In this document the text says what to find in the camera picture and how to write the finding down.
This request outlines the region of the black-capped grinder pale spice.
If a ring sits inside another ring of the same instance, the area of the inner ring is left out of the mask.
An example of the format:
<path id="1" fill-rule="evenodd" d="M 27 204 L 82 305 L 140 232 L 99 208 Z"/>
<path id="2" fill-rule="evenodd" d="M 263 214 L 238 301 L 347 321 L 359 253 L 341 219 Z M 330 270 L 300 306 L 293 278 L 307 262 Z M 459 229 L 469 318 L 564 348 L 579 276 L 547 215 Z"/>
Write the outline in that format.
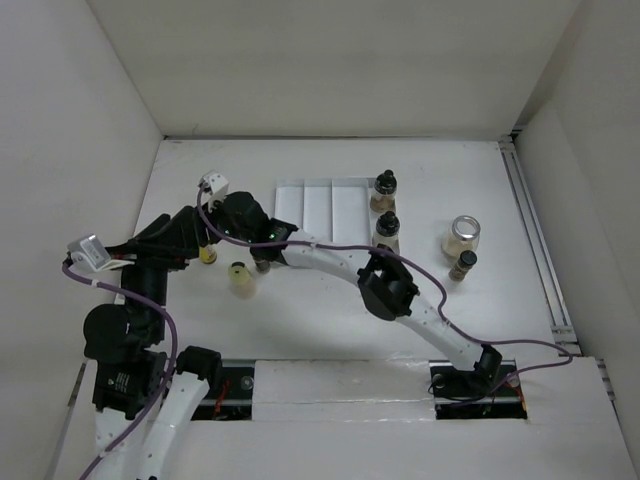
<path id="1" fill-rule="evenodd" d="M 400 221 L 394 211 L 386 211 L 378 217 L 372 236 L 373 245 L 383 245 L 398 252 Z"/>

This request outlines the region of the black-lid dark spice bottle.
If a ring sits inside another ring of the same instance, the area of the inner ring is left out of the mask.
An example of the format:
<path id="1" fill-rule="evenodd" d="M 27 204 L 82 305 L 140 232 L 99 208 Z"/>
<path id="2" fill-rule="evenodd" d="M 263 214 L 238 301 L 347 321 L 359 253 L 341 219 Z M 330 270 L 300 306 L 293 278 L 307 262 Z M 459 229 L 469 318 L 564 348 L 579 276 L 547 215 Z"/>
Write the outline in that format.
<path id="1" fill-rule="evenodd" d="M 271 270 L 271 260 L 263 253 L 252 253 L 255 268 L 260 274 L 267 274 Z"/>

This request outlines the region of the black-capped grinder brown spice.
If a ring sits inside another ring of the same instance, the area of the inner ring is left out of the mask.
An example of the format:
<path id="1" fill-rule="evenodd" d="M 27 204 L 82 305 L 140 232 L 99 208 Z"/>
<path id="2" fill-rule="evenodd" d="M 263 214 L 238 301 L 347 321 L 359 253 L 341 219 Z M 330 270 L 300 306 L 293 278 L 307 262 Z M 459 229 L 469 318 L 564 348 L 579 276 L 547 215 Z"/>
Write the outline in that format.
<path id="1" fill-rule="evenodd" d="M 398 182 L 391 169 L 380 173 L 373 184 L 373 190 L 370 196 L 370 208 L 377 213 L 395 211 L 397 187 Z"/>

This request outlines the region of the yellow label sauce bottle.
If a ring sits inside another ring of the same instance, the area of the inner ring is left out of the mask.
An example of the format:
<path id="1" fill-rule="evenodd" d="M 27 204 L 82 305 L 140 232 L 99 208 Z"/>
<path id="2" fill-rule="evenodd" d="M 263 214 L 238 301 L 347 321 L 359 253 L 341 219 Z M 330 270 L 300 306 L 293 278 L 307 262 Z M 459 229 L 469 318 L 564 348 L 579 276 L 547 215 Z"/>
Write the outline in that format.
<path id="1" fill-rule="evenodd" d="M 214 264 L 217 260 L 217 251 L 214 244 L 207 244 L 199 248 L 199 260 L 205 265 Z"/>

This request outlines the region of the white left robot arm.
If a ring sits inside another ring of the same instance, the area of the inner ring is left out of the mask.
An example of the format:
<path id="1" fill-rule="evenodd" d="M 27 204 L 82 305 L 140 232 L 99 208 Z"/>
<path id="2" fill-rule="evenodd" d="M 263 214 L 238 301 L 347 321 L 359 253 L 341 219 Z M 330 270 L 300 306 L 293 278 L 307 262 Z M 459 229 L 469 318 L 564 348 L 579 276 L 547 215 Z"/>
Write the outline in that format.
<path id="1" fill-rule="evenodd" d="M 125 243 L 83 242 L 72 260 L 94 271 L 117 270 L 117 285 L 89 286 L 122 297 L 85 317 L 84 355 L 97 364 L 92 403 L 96 455 L 84 479 L 164 479 L 171 457 L 199 403 L 222 387 L 222 357 L 198 346 L 178 348 L 166 310 L 168 276 L 185 269 L 207 246 L 196 210 L 162 214 Z"/>

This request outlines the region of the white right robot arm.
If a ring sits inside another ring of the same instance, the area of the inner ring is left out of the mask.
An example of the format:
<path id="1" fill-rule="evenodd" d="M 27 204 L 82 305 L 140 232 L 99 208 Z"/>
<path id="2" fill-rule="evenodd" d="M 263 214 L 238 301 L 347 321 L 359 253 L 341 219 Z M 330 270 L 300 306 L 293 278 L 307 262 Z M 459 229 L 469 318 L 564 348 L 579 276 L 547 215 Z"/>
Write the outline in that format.
<path id="1" fill-rule="evenodd" d="M 356 286 L 370 314 L 409 328 L 444 354 L 473 397 L 487 396 L 497 384 L 502 355 L 444 319 L 420 294 L 408 260 L 391 248 L 326 243 L 268 217 L 248 192 L 228 194 L 198 210 L 216 241 L 247 247 L 259 261 L 317 270 Z"/>

